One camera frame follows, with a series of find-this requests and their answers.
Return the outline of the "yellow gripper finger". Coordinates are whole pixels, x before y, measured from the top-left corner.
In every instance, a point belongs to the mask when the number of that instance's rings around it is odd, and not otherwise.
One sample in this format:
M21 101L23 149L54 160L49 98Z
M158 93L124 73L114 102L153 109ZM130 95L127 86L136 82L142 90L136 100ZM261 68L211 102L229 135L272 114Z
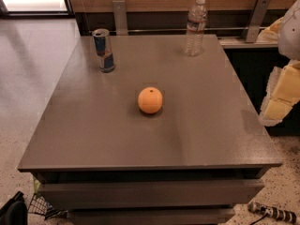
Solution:
M260 122L273 127L283 121L300 101L300 61L291 60L283 68L274 67L262 100Z
M277 42L278 33L281 26L283 18L279 18L274 21L270 26L266 27L258 35L259 42Z

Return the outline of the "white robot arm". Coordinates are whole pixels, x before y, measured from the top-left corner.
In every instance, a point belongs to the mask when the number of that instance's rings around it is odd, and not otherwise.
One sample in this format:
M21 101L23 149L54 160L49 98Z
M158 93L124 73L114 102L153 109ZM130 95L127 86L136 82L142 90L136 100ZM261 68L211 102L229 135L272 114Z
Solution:
M260 122L267 127L281 123L300 101L300 0L269 31L275 28L278 51L290 62L283 68L274 67L270 73L260 111Z

